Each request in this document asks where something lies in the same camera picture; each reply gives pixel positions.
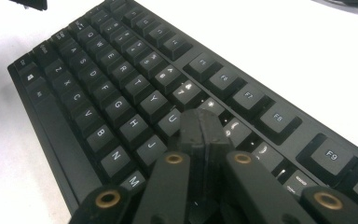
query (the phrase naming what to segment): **keyboard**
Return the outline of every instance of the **keyboard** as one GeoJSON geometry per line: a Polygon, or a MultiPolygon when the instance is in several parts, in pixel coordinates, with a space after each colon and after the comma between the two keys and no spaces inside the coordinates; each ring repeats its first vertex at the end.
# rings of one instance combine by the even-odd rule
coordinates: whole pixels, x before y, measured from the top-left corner
{"type": "Polygon", "coordinates": [[[108,183],[141,192],[192,108],[295,197],[320,185],[358,203],[358,147],[133,1],[104,1],[7,69],[72,214],[108,183]]]}

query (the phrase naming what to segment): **spacebar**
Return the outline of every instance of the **spacebar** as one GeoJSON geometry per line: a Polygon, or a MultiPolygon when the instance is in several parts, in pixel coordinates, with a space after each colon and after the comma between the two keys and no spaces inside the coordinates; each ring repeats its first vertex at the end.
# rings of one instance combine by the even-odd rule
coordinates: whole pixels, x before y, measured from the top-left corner
{"type": "MultiPolygon", "coordinates": [[[[36,105],[35,109],[77,203],[83,202],[90,192],[102,185],[101,180],[77,142],[54,97],[50,95],[36,105]]],[[[65,189],[61,191],[63,194],[67,193],[65,189]]]]}

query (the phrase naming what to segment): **table top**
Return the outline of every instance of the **table top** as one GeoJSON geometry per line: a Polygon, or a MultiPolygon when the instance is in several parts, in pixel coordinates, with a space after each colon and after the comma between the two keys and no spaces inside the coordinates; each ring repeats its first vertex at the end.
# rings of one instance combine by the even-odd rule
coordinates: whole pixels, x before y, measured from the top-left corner
{"type": "MultiPolygon", "coordinates": [[[[0,0],[0,223],[70,214],[7,66],[101,0],[0,0]]],[[[323,1],[139,0],[358,146],[358,10],[323,1]]]]}

